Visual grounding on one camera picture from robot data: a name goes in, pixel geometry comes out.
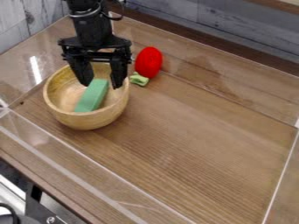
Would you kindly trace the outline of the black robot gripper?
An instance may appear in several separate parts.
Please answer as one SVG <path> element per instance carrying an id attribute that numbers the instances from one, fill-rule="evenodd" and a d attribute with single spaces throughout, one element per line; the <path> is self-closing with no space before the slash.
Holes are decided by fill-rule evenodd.
<path id="1" fill-rule="evenodd" d="M 118 22 L 124 15 L 108 16 L 107 8 L 71 8 L 70 18 L 76 35 L 59 40 L 62 57 L 68 61 L 79 83 L 88 86 L 94 79 L 91 61 L 110 61 L 114 89 L 123 86 L 127 64 L 131 63 L 131 41 L 111 31 L 110 19 Z"/>

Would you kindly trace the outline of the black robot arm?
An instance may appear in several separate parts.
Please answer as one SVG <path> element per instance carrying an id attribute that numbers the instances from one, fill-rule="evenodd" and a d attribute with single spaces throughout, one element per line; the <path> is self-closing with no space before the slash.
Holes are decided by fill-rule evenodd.
<path id="1" fill-rule="evenodd" d="M 108 15 L 107 0 L 64 1 L 70 7 L 76 36 L 58 41 L 62 57 L 86 87 L 95 77 L 91 63 L 107 62 L 112 87 L 118 89 L 127 78 L 127 65 L 132 63 L 132 42 L 116 36 L 112 31 L 112 21 L 120 21 L 124 14 L 119 17 Z"/>

